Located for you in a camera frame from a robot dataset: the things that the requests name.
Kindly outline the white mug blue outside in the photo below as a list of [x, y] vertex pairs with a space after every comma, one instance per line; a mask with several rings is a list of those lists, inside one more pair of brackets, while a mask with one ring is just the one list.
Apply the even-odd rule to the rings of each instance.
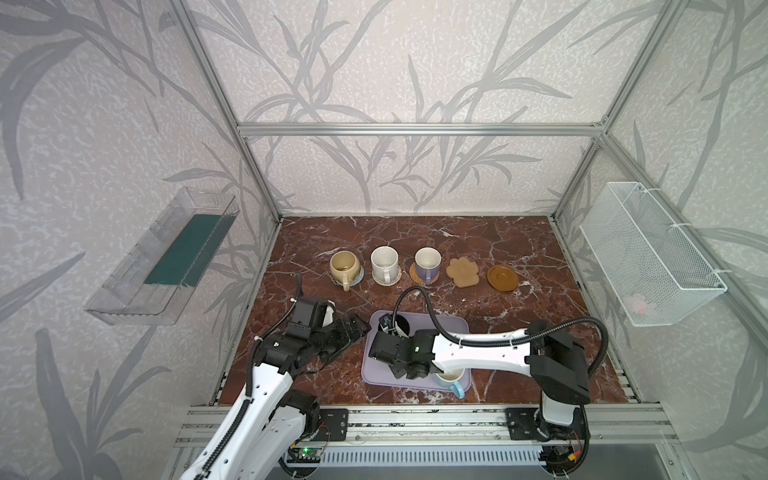
[[464, 399], [466, 390], [461, 384], [461, 379], [465, 374], [464, 369], [438, 372], [433, 375], [435, 382], [441, 387], [447, 388], [458, 399]]

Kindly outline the blue-grey round coaster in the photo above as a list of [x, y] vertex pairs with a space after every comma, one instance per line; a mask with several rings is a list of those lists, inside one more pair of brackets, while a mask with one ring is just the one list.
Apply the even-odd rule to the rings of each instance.
[[[364, 270], [363, 270], [363, 269], [361, 269], [361, 270], [358, 272], [357, 276], [356, 276], [354, 279], [352, 279], [352, 280], [350, 280], [350, 281], [349, 281], [349, 287], [350, 287], [350, 288], [352, 288], [352, 287], [354, 287], [354, 286], [358, 285], [358, 284], [359, 284], [359, 283], [360, 283], [360, 282], [363, 280], [363, 278], [364, 278], [364, 274], [365, 274]], [[331, 275], [331, 280], [332, 280], [332, 282], [333, 282], [335, 285], [338, 285], [338, 286], [341, 286], [341, 287], [343, 287], [343, 286], [344, 286], [344, 283], [343, 283], [341, 280], [339, 280], [339, 279], [337, 279], [336, 277], [334, 277], [333, 275]]]

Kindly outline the white patterned round coaster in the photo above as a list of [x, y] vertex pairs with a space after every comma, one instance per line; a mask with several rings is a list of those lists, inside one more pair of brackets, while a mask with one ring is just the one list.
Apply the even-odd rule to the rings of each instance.
[[399, 269], [396, 269], [394, 271], [374, 271], [373, 272], [373, 279], [374, 281], [381, 286], [384, 287], [391, 287], [396, 285], [402, 278], [402, 271]]

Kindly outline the beige ceramic mug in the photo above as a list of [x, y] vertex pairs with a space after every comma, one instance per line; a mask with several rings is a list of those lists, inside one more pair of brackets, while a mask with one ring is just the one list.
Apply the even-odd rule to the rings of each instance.
[[349, 281], [354, 279], [358, 272], [363, 269], [357, 255], [351, 251], [336, 252], [330, 259], [330, 275], [344, 283], [344, 291], [349, 291]]

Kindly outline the white speckled mug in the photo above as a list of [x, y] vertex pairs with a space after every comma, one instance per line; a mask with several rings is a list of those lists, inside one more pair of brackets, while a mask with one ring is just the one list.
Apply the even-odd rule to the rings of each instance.
[[371, 254], [372, 276], [374, 271], [394, 271], [400, 269], [399, 255], [397, 251], [390, 246], [377, 247]]

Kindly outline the woven rattan round coaster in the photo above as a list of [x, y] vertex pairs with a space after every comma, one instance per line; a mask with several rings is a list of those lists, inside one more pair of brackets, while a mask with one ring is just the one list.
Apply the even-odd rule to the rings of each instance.
[[420, 286], [433, 285], [439, 278], [439, 274], [440, 266], [425, 268], [414, 262], [409, 269], [410, 278]]

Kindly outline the white mug purple handle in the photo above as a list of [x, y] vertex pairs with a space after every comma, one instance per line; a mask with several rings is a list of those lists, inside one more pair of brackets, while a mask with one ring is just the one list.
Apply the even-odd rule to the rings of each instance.
[[432, 247], [419, 249], [414, 257], [416, 276], [424, 285], [433, 284], [439, 276], [442, 256]]

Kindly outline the cork paw-shaped coaster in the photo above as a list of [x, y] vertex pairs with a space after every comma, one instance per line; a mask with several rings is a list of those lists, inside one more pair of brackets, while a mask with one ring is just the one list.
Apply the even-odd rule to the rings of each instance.
[[446, 268], [447, 276], [457, 288], [468, 288], [479, 283], [479, 267], [467, 257], [453, 258]]

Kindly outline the brown wooden round coaster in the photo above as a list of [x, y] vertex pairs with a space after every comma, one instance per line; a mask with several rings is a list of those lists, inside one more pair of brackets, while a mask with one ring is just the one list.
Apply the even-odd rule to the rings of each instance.
[[487, 282], [496, 291], [506, 293], [519, 286], [519, 275], [510, 267], [502, 264], [492, 266], [487, 275]]

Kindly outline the black mug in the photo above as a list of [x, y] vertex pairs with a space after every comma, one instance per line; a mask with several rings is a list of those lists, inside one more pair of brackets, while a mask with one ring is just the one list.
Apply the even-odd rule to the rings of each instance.
[[392, 315], [391, 313], [386, 313], [379, 318], [378, 329], [400, 338], [409, 337], [411, 331], [410, 324], [405, 317], [400, 314]]

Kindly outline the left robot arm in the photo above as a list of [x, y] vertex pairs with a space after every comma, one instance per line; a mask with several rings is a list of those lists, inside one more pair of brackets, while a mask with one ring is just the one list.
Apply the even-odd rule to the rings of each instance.
[[264, 479], [297, 441], [321, 429], [313, 394], [294, 381], [318, 359], [327, 365], [371, 330], [357, 314], [342, 316], [328, 300], [306, 295], [278, 322], [257, 336], [248, 356], [244, 387], [183, 479]]

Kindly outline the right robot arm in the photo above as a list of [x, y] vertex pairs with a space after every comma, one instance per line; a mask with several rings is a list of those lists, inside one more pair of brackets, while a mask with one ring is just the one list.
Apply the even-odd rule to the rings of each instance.
[[[589, 324], [600, 336], [595, 358], [588, 362], [584, 346], [567, 329]], [[536, 321], [525, 329], [501, 334], [457, 334], [438, 322], [433, 329], [401, 337], [378, 331], [368, 356], [386, 364], [397, 379], [432, 376], [455, 396], [465, 396], [459, 384], [468, 370], [508, 371], [530, 377], [541, 389], [539, 408], [530, 435], [542, 442], [562, 438], [586, 426], [578, 408], [591, 402], [589, 380], [602, 364], [609, 334], [603, 322], [579, 317], [558, 325]]]

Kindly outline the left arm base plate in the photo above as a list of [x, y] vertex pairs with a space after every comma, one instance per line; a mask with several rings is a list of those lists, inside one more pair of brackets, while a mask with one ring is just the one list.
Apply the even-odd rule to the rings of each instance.
[[349, 427], [349, 414], [350, 411], [347, 408], [321, 408], [318, 430], [311, 440], [331, 443], [345, 441]]

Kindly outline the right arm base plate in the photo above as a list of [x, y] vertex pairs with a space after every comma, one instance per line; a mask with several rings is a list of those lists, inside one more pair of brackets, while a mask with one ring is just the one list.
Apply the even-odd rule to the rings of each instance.
[[591, 434], [584, 409], [573, 409], [573, 420], [563, 426], [547, 423], [540, 408], [510, 407], [504, 410], [507, 430], [511, 440], [535, 440], [542, 443], [554, 440], [590, 440]]

